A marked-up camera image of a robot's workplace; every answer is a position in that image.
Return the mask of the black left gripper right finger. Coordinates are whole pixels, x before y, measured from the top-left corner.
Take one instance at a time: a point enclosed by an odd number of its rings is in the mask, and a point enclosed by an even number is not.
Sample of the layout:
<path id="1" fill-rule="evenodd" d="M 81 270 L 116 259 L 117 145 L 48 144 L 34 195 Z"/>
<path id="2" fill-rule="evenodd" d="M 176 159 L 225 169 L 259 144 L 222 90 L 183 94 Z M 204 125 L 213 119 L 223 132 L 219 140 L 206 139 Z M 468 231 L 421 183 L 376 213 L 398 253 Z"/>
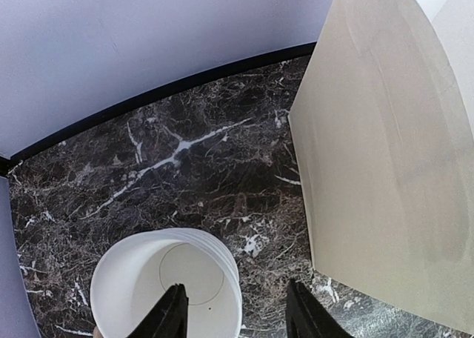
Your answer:
<path id="1" fill-rule="evenodd" d="M 293 338 L 353 338 L 327 312 L 301 282 L 287 287 L 287 336 Z"/>

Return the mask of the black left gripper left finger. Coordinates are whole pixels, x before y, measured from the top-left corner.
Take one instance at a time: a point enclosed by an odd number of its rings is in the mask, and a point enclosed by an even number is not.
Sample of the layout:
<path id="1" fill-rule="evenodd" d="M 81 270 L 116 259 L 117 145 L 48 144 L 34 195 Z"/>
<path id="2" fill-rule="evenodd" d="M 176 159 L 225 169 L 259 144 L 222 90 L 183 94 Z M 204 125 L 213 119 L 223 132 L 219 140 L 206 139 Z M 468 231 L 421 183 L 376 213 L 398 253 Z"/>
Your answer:
<path id="1" fill-rule="evenodd" d="M 172 285 L 133 330 L 131 338 L 185 338 L 188 301 L 185 286 Z"/>

